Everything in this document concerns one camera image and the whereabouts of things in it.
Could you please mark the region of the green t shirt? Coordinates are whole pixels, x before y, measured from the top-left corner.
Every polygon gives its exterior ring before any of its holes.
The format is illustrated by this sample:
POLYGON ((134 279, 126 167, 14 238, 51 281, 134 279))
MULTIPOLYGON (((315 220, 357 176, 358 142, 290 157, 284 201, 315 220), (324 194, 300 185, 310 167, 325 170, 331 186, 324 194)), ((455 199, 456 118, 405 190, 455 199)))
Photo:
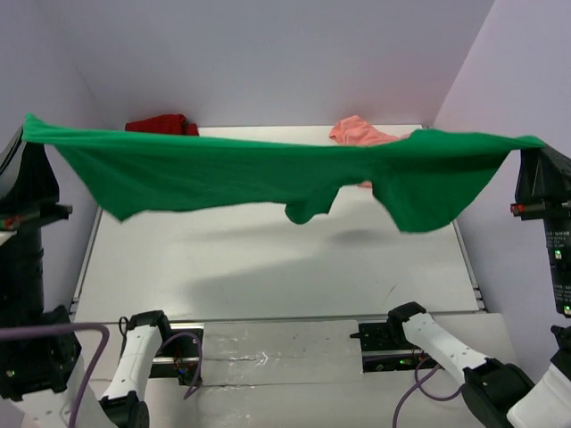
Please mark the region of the green t shirt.
POLYGON ((341 188, 368 182, 404 233, 447 226, 511 152, 543 148, 534 136, 435 129, 374 146, 279 144, 62 128, 33 114, 24 120, 22 138, 54 147, 119 221, 144 211, 271 202, 302 225, 328 213, 341 188))

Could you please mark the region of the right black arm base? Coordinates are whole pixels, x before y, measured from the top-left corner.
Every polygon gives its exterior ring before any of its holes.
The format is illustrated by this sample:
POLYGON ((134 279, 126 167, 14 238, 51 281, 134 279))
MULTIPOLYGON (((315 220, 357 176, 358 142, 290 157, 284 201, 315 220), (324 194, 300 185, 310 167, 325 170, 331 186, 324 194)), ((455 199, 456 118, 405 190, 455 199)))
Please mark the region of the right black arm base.
POLYGON ((387 321, 359 322, 350 338, 360 343, 364 373, 411 371, 422 361, 423 368, 435 367, 424 350, 407 342, 387 321))

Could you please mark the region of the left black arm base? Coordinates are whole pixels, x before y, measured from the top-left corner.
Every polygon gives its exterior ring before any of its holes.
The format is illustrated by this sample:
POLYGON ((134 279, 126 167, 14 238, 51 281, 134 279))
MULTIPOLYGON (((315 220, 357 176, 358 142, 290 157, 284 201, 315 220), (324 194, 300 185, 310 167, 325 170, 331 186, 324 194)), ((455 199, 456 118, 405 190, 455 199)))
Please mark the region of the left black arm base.
POLYGON ((172 324, 162 310, 147 311, 131 317, 120 317, 118 327, 122 336, 120 357, 127 344, 127 332, 140 325, 157 325, 162 339, 173 335, 192 333, 196 336, 183 335, 161 348, 153 360, 151 378, 177 378, 181 386, 191 386, 198 365, 198 351, 202 348, 204 324, 175 322, 172 324))

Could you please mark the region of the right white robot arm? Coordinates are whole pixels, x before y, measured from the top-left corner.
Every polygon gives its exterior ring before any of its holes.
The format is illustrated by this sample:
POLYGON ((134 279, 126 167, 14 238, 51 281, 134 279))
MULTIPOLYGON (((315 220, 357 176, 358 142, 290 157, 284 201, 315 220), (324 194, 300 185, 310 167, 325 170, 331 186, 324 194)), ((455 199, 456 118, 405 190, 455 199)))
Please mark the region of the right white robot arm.
MULTIPOLYGON (((510 209, 543 222, 557 312, 570 316, 570 159, 551 147, 525 151, 510 209)), ((554 325, 559 346, 538 383, 520 366, 466 346, 416 302, 392 309, 387 336, 399 349, 426 352, 457 381, 470 412, 485 427, 570 425, 570 330, 554 325)))

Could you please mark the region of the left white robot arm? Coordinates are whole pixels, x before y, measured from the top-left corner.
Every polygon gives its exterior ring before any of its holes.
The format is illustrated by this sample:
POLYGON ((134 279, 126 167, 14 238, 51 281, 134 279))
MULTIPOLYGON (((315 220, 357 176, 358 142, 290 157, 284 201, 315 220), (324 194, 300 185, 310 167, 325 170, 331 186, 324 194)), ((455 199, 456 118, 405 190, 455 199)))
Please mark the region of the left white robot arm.
POLYGON ((110 389, 96 397, 89 379, 110 330, 72 322, 63 305, 44 308, 41 229, 72 209, 59 203, 43 146, 22 134, 1 153, 1 397, 42 427, 147 427, 153 359, 175 334, 161 310, 132 316, 110 389))

